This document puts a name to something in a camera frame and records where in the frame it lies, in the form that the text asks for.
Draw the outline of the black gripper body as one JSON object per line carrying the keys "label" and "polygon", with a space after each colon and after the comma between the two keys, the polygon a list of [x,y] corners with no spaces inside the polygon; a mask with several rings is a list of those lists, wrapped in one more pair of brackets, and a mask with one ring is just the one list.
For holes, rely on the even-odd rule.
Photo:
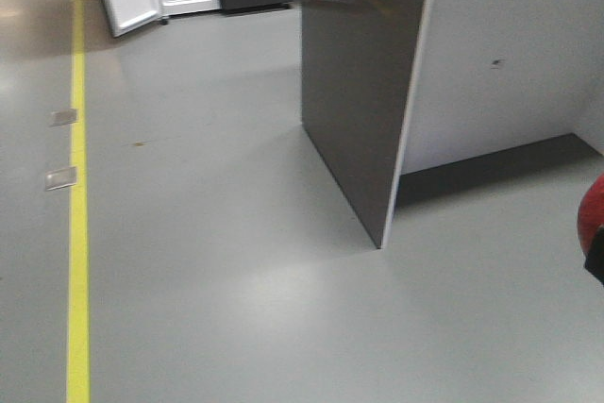
{"label": "black gripper body", "polygon": [[601,284],[604,284],[604,228],[600,226],[587,252],[584,269]]}

